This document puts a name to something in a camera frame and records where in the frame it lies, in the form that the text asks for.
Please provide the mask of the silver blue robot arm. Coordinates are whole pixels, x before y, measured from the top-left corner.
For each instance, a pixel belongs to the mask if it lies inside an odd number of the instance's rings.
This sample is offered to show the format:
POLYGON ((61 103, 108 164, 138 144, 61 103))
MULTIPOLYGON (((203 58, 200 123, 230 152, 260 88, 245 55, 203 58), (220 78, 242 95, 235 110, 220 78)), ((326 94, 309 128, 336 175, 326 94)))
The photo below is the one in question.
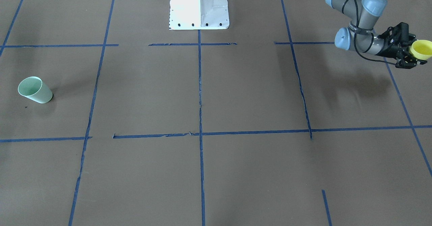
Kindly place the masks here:
POLYGON ((409 25, 401 22, 390 26, 382 34, 374 26, 383 15, 387 0, 325 0, 332 9, 350 18, 348 27, 341 28, 334 44, 343 50, 394 59, 394 66, 412 69, 426 64, 431 58, 431 41, 419 40, 409 32, 409 25))

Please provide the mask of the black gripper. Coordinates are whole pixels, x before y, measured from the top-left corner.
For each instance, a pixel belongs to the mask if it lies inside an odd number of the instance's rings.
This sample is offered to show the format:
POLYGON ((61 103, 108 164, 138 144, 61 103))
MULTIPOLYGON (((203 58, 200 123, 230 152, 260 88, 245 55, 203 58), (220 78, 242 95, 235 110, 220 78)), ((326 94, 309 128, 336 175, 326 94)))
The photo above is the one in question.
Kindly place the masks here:
POLYGON ((384 40, 383 48, 376 56, 393 58, 397 60, 396 68, 412 69, 418 65, 424 65, 426 60, 416 59, 410 52, 409 47, 416 41, 416 35, 409 32, 409 25, 401 22, 396 26, 389 27, 384 33, 378 36, 384 40))

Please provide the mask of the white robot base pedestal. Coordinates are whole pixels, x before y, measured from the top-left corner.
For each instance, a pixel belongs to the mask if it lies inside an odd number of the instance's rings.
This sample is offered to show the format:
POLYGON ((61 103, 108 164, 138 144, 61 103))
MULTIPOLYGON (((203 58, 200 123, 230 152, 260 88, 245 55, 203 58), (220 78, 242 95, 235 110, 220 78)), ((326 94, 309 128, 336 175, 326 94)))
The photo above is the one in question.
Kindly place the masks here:
POLYGON ((228 0, 170 0, 170 30, 228 29, 228 0))

